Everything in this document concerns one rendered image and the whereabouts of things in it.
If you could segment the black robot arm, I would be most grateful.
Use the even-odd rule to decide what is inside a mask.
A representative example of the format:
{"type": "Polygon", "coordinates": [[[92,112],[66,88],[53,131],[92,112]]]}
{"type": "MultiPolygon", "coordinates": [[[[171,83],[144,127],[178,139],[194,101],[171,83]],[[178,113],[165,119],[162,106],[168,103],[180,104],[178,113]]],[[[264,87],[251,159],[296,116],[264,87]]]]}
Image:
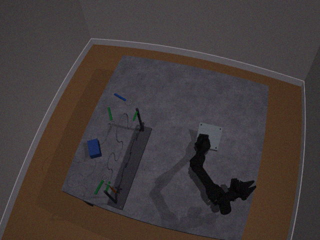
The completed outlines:
{"type": "MultiPolygon", "coordinates": [[[[209,200],[214,204],[214,206],[219,205],[220,213],[222,215],[227,215],[232,211],[230,200],[227,195],[228,193],[225,193],[222,187],[219,187],[219,185],[215,184],[203,168],[205,153],[211,147],[209,135],[200,133],[197,137],[197,142],[194,145],[198,151],[196,155],[189,161],[190,167],[205,186],[206,194],[209,200]],[[216,199],[217,201],[215,201],[216,199]]],[[[235,189],[235,181],[237,181],[237,178],[231,179],[228,190],[235,189]]]]}

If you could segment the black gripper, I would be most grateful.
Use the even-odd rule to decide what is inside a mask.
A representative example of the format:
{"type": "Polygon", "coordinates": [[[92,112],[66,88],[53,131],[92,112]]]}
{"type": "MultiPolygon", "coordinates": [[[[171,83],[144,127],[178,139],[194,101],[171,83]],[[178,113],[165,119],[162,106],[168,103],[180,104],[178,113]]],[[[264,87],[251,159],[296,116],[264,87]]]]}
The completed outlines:
{"type": "Polygon", "coordinates": [[[235,189],[228,190],[227,195],[228,198],[231,201],[235,201],[237,198],[241,198],[243,201],[247,200],[248,196],[256,189],[256,185],[253,187],[250,187],[255,181],[248,181],[248,182],[242,182],[240,180],[235,181],[235,189]]]}

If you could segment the blue block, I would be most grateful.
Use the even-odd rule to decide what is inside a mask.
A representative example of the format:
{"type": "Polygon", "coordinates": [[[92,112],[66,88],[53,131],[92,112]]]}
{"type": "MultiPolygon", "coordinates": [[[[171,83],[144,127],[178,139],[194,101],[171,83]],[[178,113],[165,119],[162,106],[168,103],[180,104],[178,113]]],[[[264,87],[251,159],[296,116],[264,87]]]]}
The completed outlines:
{"type": "Polygon", "coordinates": [[[93,140],[88,140],[87,141],[87,146],[89,150],[89,156],[91,159],[97,158],[97,157],[102,157],[101,149],[100,149],[100,144],[98,139],[93,139],[93,140]]]}

